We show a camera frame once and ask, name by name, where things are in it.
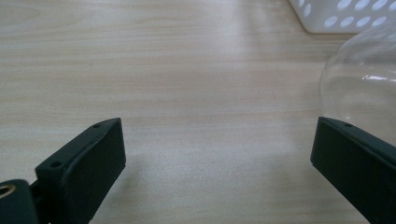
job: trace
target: wooden table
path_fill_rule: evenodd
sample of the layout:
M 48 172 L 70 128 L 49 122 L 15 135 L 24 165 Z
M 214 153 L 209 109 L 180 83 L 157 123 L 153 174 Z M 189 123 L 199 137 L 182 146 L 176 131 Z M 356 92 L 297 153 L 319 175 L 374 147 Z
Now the wooden table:
M 309 160 L 318 81 L 351 35 L 288 1 L 0 3 L 0 182 L 122 118 L 91 223 L 367 223 Z

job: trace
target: clear glass object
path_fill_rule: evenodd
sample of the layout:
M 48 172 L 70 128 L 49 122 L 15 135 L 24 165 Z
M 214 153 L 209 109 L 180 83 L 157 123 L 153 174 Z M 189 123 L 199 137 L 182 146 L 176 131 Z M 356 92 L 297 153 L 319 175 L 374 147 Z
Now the clear glass object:
M 396 21 L 349 39 L 320 78 L 323 116 L 396 146 Z

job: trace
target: black plastic part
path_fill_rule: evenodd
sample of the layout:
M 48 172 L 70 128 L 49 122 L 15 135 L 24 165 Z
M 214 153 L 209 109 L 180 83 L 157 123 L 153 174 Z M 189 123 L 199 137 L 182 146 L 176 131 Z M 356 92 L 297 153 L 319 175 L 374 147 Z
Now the black plastic part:
M 0 223 L 39 224 L 34 199 L 25 180 L 0 183 Z
M 311 161 L 371 223 L 396 223 L 396 147 L 319 118 Z
M 35 168 L 37 191 L 50 204 L 39 215 L 51 224 L 88 223 L 124 167 L 120 119 L 92 125 Z

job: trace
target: wood grain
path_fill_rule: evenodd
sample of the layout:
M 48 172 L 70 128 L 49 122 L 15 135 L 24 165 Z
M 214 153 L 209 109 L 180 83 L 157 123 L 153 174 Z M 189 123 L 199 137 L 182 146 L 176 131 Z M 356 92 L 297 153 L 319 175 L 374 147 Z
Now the wood grain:
M 121 117 L 91 223 L 367 223 L 309 161 L 318 79 L 350 35 L 288 1 L 2 1 L 0 182 Z

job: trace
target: white plastic basket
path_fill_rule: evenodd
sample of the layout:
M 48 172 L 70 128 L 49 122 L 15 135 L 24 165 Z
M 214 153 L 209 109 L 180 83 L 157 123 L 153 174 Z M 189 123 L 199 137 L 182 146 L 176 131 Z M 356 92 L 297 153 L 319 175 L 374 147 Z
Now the white plastic basket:
M 356 34 L 396 18 L 396 0 L 290 0 L 290 3 L 311 33 Z

